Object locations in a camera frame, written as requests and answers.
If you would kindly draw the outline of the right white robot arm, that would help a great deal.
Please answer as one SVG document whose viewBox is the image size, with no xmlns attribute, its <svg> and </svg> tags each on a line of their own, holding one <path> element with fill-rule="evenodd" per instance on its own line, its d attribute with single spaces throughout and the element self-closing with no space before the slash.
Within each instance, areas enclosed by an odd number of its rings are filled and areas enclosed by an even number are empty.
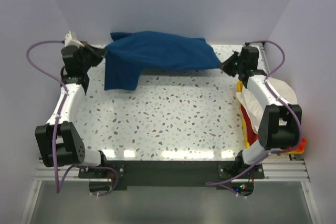
<svg viewBox="0 0 336 224">
<path fill-rule="evenodd" d="M 234 52 L 221 69 L 229 76 L 237 76 L 261 105 L 263 115 L 258 128 L 258 139 L 240 151 L 233 165 L 227 169 L 239 178 L 246 178 L 253 167 L 270 154 L 295 151 L 301 144 L 302 109 L 284 99 L 269 81 L 269 75 L 258 69 L 259 50 L 246 43 L 241 52 Z"/>
</svg>

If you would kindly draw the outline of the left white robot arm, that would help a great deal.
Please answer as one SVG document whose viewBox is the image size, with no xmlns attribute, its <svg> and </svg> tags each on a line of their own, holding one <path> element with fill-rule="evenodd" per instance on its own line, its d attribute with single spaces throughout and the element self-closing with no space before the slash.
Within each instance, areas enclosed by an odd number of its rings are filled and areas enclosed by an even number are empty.
<svg viewBox="0 0 336 224">
<path fill-rule="evenodd" d="M 103 162 L 101 151 L 91 151 L 75 128 L 78 106 L 87 94 L 88 71 L 98 66 L 106 50 L 84 43 L 65 46 L 61 50 L 64 66 L 60 72 L 61 92 L 54 112 L 45 125 L 37 126 L 35 137 L 41 159 L 46 167 L 54 165 L 90 166 L 97 178 L 108 174 L 109 165 Z"/>
</svg>

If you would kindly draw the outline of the blue t shirt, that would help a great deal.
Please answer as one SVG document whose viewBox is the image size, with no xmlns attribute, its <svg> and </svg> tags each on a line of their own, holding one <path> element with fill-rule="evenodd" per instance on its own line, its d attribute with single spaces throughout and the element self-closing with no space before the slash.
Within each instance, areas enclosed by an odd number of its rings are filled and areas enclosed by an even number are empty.
<svg viewBox="0 0 336 224">
<path fill-rule="evenodd" d="M 133 91 L 144 69 L 207 70 L 221 61 L 204 38 L 156 31 L 112 32 L 106 45 L 104 89 Z"/>
</svg>

